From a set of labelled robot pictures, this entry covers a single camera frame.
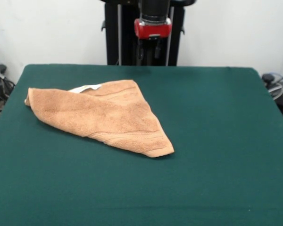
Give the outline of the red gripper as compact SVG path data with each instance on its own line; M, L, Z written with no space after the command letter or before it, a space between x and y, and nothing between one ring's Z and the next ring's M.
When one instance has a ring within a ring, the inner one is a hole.
M160 58L161 52L161 39L167 38L172 30L172 22L170 18L167 18L165 22L161 24L150 24L137 18L134 21L134 32L137 36L137 58L140 62L144 58L143 41L151 38L157 39L157 44L155 47L155 58Z

